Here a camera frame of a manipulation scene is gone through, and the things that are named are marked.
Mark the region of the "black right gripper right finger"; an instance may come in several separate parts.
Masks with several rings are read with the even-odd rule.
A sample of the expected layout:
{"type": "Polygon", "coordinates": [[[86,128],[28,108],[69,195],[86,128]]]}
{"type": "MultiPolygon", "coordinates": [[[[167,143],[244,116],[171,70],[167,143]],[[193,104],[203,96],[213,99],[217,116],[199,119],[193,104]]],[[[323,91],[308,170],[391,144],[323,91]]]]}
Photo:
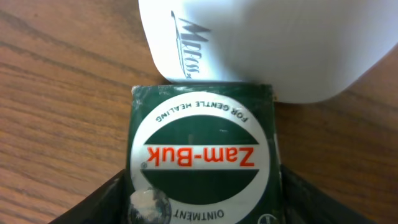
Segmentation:
{"type": "Polygon", "coordinates": [[[287,224],[375,224],[323,193],[286,166],[280,167],[287,224]]]}

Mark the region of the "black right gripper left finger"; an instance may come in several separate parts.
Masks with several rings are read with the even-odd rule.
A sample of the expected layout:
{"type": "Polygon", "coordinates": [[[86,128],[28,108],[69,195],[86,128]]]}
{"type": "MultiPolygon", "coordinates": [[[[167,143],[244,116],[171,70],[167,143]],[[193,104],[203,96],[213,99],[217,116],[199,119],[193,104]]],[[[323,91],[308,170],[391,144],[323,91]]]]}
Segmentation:
{"type": "Polygon", "coordinates": [[[126,221],[126,170],[49,224],[120,224],[126,221]]]}

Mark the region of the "dark green square packet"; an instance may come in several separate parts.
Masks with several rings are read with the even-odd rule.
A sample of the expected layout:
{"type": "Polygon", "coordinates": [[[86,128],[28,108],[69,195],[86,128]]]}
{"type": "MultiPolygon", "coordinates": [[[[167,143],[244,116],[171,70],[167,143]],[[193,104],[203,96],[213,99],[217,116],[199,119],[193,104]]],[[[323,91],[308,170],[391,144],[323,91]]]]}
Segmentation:
{"type": "Polygon", "coordinates": [[[283,223],[269,85],[135,86],[130,223],[283,223]]]}

